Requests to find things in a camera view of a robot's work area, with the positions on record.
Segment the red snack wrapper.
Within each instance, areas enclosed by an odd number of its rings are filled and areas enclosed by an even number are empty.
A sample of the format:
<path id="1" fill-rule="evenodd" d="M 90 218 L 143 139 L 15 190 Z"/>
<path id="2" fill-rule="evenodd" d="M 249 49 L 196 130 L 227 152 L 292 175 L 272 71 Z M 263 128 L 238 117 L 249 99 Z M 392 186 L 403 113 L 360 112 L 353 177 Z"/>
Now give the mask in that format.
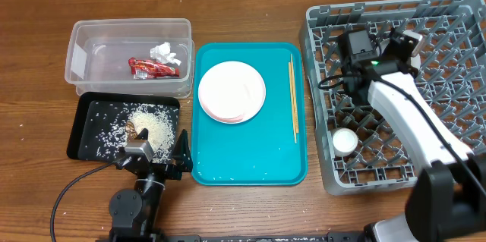
<path id="1" fill-rule="evenodd" d="M 178 68 L 173 68 L 151 59 L 130 58 L 128 65 L 135 80 L 179 77 Z"/>

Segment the wooden chopstick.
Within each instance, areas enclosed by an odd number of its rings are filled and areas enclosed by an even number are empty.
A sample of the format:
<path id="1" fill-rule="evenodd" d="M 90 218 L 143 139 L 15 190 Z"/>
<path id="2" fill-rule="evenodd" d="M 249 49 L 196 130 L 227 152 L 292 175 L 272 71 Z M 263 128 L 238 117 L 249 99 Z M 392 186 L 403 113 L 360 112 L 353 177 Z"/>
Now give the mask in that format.
<path id="1" fill-rule="evenodd" d="M 296 96 L 296 87 L 295 87 L 295 69 L 294 69 L 294 57 L 293 54 L 290 55 L 290 67 L 289 67 L 289 73 L 290 73 L 290 80 L 292 83 L 292 98 L 293 98 L 293 111 L 294 111 L 294 117 L 295 117 L 295 132 L 296 134 L 299 133 L 299 125 L 298 125 L 298 106 L 297 106 L 297 96 Z"/>
<path id="2" fill-rule="evenodd" d="M 297 144 L 297 129 L 296 129 L 296 120 L 295 120 L 295 105 L 294 105 L 294 86 L 292 82 L 292 63 L 288 62 L 288 74 L 289 74 L 289 92 L 290 92 L 290 100 L 291 100 L 291 112 L 292 112 L 292 129 L 293 129 L 293 137 L 294 137 L 294 144 Z"/>

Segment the white tissue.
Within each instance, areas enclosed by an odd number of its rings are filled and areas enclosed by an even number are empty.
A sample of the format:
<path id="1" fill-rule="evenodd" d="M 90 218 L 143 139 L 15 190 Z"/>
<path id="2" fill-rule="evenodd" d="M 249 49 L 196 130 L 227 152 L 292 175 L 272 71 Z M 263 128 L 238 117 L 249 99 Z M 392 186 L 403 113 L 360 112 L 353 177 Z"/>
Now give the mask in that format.
<path id="1" fill-rule="evenodd" d="M 150 57 L 160 64 L 176 64 L 180 65 L 181 61 L 176 57 L 176 53 L 171 51 L 169 42 L 164 42 L 161 45 L 155 46 L 150 50 Z"/>

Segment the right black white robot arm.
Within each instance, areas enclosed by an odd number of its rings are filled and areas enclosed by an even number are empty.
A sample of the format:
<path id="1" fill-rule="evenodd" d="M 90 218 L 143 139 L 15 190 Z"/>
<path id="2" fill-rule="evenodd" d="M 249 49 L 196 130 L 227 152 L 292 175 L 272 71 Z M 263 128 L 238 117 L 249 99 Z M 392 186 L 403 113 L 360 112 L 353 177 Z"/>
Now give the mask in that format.
<path id="1" fill-rule="evenodd" d="M 444 241 L 485 230 L 485 160 L 456 137 L 415 85 L 424 37 L 391 30 L 382 46 L 367 30 L 337 38 L 341 73 L 319 82 L 343 86 L 354 105 L 370 105 L 391 126 L 419 172 L 403 214 L 371 223 L 360 241 Z"/>

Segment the white cup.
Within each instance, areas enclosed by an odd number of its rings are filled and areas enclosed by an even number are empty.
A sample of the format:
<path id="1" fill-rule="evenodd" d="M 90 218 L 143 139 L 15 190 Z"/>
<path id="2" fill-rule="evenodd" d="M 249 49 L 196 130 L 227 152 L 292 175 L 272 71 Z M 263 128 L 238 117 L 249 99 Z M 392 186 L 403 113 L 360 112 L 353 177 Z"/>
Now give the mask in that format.
<path id="1" fill-rule="evenodd" d="M 332 132 L 332 144 L 335 156 L 349 156 L 358 145 L 358 136 L 348 128 L 337 128 Z"/>

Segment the pink plate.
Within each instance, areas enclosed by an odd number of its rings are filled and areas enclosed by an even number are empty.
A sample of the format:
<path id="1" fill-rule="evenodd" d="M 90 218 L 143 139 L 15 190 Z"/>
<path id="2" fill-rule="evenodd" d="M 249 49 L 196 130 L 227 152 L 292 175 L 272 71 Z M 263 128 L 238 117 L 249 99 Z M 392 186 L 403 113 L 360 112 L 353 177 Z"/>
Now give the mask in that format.
<path id="1" fill-rule="evenodd" d="M 213 120 L 239 124 L 253 118 L 267 95 L 260 73 L 241 61 L 224 61 L 211 67 L 200 79 L 197 97 Z"/>

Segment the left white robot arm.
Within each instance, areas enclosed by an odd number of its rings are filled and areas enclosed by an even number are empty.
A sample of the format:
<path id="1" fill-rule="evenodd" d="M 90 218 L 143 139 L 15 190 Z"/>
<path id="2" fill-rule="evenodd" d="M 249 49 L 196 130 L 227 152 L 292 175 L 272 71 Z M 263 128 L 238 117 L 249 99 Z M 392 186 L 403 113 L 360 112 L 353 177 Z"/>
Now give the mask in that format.
<path id="1" fill-rule="evenodd" d="M 181 180 L 185 172 L 193 169 L 188 132 L 183 130 L 175 144 L 170 162 L 156 164 L 148 141 L 149 131 L 144 128 L 127 145 L 120 148 L 115 159 L 105 165 L 76 177 L 58 195 L 49 220 L 51 240 L 55 241 L 55 215 L 62 197 L 81 179 L 114 165 L 137 176 L 132 189 L 117 191 L 109 201 L 112 227 L 109 241 L 167 241 L 160 230 L 155 229 L 162 194 L 167 180 Z"/>

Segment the grey bowl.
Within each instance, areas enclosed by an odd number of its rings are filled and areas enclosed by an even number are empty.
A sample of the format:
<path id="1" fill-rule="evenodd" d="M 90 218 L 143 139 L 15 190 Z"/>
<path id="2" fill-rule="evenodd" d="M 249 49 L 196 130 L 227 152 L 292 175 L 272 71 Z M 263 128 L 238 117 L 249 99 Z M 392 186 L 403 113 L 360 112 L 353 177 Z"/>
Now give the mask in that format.
<path id="1" fill-rule="evenodd" d="M 412 54 L 407 61 L 412 67 L 419 69 L 421 66 L 421 58 L 420 58 L 420 51 L 423 49 L 425 44 L 425 38 L 420 33 L 416 33 L 413 30 L 405 30 L 403 32 L 404 35 L 407 37 L 411 37 L 413 41 L 416 41 L 417 44 L 414 45 L 412 50 Z"/>

